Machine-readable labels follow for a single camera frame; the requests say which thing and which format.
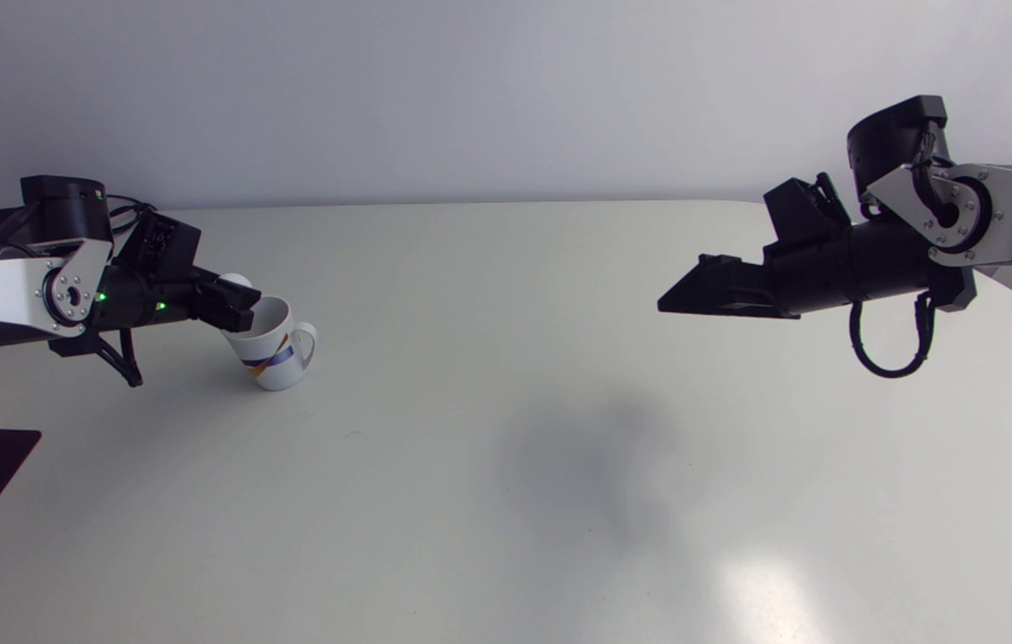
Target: black cable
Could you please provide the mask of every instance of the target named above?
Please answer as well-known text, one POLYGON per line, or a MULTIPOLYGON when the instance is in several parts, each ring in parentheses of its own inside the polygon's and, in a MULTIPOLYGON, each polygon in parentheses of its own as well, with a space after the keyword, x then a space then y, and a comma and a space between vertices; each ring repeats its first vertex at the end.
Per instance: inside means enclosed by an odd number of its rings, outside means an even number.
POLYGON ((109 218, 125 215, 125 213, 129 212, 136 213, 136 215, 133 218, 131 218, 131 220, 129 220, 128 223, 121 224, 119 226, 113 226, 112 235, 121 235, 125 232, 131 231, 131 229, 133 229, 136 226, 139 219, 141 219, 141 216, 143 216, 146 212, 158 212, 157 208, 155 208, 154 205, 147 204, 147 202, 139 200, 137 198, 134 198, 133 196, 129 195, 105 195, 105 196, 108 196, 109 199, 121 199, 125 202, 131 202, 131 204, 125 205, 125 207, 112 209, 112 212, 108 213, 109 218))
POLYGON ((33 249, 28 248, 24 244, 15 243, 15 241, 8 241, 8 242, 6 241, 5 242, 5 247, 6 248, 10 248, 10 249, 15 249, 15 251, 19 251, 19 252, 24 253, 24 257, 39 257, 40 256, 40 253, 35 252, 33 249))
POLYGON ((867 368, 881 379, 902 379, 910 376, 923 367, 924 359, 931 351, 931 341, 935 337, 935 306, 931 305, 931 292, 924 291, 916 298, 916 330, 919 333, 919 348, 916 350, 915 358, 911 364, 902 370, 883 370, 882 367, 872 363, 867 351, 862 346, 860 337, 860 317, 862 315, 862 302, 852 304, 852 315, 848 318, 848 333, 852 337, 852 347, 856 350, 856 357, 860 358, 860 364, 867 368))

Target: silver metal bracket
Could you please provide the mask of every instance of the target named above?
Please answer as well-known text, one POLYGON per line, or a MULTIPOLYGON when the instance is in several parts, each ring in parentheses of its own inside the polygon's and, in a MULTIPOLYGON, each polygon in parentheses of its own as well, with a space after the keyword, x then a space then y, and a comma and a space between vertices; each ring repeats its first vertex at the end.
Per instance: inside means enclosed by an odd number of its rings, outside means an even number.
POLYGON ((909 166, 889 172, 867 191, 931 242, 928 254, 938 264, 1012 264, 1012 166, 962 164, 931 179, 939 195, 958 207, 951 227, 940 226, 919 200, 909 166))
POLYGON ((44 293, 48 294, 49 313, 62 326, 77 326, 88 319, 100 274, 111 255, 111 241, 81 240, 76 252, 49 272, 44 293))

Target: white table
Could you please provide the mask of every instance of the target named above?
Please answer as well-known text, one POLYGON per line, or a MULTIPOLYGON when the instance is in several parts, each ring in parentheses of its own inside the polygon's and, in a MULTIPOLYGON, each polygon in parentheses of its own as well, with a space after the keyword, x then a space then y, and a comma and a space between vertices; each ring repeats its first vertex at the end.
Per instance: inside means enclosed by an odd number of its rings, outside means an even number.
MULTIPOLYGON (((145 387, 0 349, 0 643, 1012 641, 1012 294, 911 379, 846 311, 695 318, 758 204, 179 213, 287 297, 317 370, 258 391, 219 331, 137 333, 145 387)), ((865 311, 914 353, 910 298, 865 311)))

